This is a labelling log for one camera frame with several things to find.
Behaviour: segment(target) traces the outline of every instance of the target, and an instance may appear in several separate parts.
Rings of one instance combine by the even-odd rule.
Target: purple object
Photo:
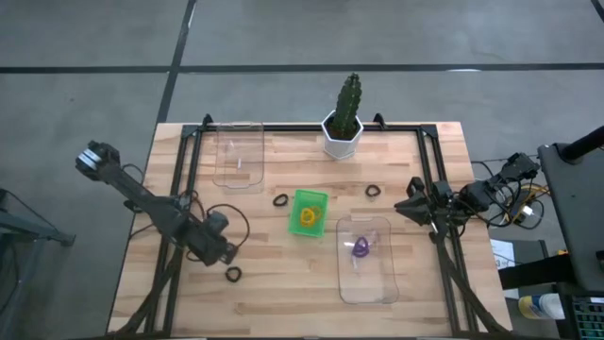
[[[352,255],[358,258],[369,255],[369,242],[364,236],[359,237],[355,245],[352,247]]]

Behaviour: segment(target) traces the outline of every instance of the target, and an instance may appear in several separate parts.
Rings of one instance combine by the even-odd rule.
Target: bottle
[[[518,300],[518,309],[529,319],[564,320],[560,296],[556,293],[521,297]]]

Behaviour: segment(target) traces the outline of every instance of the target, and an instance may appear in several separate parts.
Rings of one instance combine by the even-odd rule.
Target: clear plastic container
[[[232,194],[255,194],[264,188],[264,126],[223,123],[216,127],[214,184]]]
[[[337,225],[340,297],[346,303],[394,303],[390,223],[383,217],[341,218]]]

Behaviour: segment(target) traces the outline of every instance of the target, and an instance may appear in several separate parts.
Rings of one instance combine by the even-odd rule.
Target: potted cactus
[[[353,73],[340,90],[336,110],[321,123],[325,152],[336,160],[351,157],[357,149],[362,134],[362,123],[357,117],[361,93],[359,75]]]

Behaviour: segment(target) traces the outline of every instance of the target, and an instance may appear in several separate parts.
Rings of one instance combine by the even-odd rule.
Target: white hexagonal pot
[[[331,137],[329,137],[329,132],[327,132],[326,124],[329,117],[331,117],[335,112],[336,110],[330,112],[321,123],[321,128],[323,129],[323,134],[325,136],[324,150],[329,156],[333,157],[334,159],[343,160],[352,157],[352,155],[355,154],[355,151],[357,150],[357,144],[359,143],[359,139],[362,135],[363,126],[361,121],[359,120],[359,117],[356,117],[357,124],[359,125],[359,130],[357,131],[357,135],[355,135],[355,138],[350,141],[332,139]]]

